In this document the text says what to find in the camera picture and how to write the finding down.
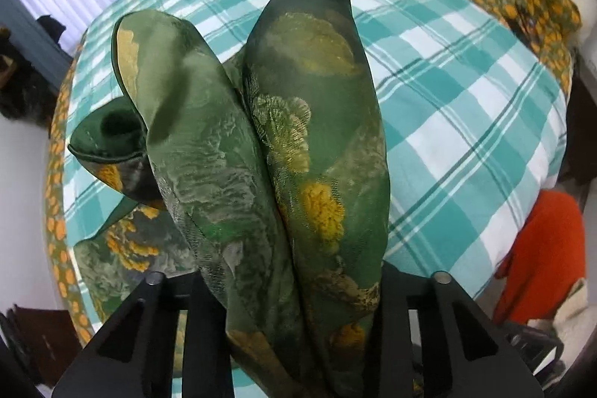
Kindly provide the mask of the green floral patterned jacket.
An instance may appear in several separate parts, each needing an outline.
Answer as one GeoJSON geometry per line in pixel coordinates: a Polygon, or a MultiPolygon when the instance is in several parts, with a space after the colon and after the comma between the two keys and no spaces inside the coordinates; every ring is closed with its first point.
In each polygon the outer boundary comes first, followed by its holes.
{"type": "Polygon", "coordinates": [[[170,214],[269,396],[360,395],[390,176],[351,1],[269,0],[228,60],[190,21],[136,11],[116,22],[111,60],[121,97],[70,152],[170,214]]]}

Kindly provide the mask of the coat rack with clothes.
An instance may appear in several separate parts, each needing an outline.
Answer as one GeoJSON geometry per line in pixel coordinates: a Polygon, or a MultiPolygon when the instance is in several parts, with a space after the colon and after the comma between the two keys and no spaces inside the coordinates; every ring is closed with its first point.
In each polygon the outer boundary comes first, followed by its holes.
{"type": "Polygon", "coordinates": [[[56,90],[11,43],[10,36],[10,29],[1,25],[1,114],[50,129],[56,90]]]}

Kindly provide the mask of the cream knitted sleeve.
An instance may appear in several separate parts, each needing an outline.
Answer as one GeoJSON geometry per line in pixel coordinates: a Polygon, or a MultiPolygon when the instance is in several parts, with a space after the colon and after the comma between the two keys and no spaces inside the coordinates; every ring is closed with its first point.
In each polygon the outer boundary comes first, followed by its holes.
{"type": "Polygon", "coordinates": [[[527,325],[557,334],[564,344],[560,360],[568,370],[587,345],[595,330],[596,320],[596,306],[588,301],[587,280],[581,278],[573,285],[553,319],[530,319],[527,325]]]}

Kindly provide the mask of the dark brown wooden cabinet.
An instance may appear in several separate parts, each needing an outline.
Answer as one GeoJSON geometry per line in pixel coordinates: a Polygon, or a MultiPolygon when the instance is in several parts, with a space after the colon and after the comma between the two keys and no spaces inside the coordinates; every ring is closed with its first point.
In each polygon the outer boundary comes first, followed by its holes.
{"type": "Polygon", "coordinates": [[[53,388],[82,350],[69,312],[19,306],[12,311],[41,382],[53,388]]]}

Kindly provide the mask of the orange red sweater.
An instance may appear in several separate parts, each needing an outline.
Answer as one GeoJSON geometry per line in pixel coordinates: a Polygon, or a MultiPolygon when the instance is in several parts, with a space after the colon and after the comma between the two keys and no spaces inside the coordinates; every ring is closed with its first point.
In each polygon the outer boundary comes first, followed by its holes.
{"type": "Polygon", "coordinates": [[[505,286],[493,321],[551,320],[571,288],[586,276],[583,215],[575,199],[543,190],[495,278],[505,286]]]}

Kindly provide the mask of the black bag on cabinet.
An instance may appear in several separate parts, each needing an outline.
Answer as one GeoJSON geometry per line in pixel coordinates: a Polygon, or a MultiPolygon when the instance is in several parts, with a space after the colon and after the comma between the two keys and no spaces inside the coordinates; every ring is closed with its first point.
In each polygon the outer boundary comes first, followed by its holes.
{"type": "Polygon", "coordinates": [[[17,367],[34,385],[40,385],[43,380],[40,378],[40,372],[38,372],[37,365],[33,361],[30,348],[19,330],[15,311],[12,308],[8,309],[1,314],[0,319],[2,336],[10,354],[16,361],[17,367]]]}

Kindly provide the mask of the teal white plaid blanket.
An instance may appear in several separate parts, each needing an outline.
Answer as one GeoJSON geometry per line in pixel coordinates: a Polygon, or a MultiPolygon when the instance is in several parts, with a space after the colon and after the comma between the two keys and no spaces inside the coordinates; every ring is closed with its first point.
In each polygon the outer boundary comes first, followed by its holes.
{"type": "Polygon", "coordinates": [[[272,397],[371,395],[384,264],[479,294],[566,144],[559,83],[469,0],[118,0],[73,88],[87,306],[197,272],[272,397]]]}

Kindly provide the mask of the blue curtain left panel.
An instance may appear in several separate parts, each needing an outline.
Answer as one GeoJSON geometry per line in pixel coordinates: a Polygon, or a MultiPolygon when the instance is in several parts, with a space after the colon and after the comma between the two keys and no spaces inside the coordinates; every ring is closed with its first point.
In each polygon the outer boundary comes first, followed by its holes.
{"type": "Polygon", "coordinates": [[[72,57],[51,39],[20,0],[1,0],[1,24],[11,31],[10,40],[23,57],[59,90],[72,57]]]}

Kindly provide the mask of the black chair by window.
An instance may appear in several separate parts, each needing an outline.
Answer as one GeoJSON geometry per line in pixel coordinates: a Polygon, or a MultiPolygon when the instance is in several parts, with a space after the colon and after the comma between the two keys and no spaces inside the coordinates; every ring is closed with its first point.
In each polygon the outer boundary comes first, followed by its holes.
{"type": "Polygon", "coordinates": [[[61,24],[60,21],[54,19],[51,15],[42,15],[37,19],[37,24],[44,29],[44,32],[50,36],[50,39],[55,44],[60,44],[60,39],[67,29],[64,24],[61,24]]]}

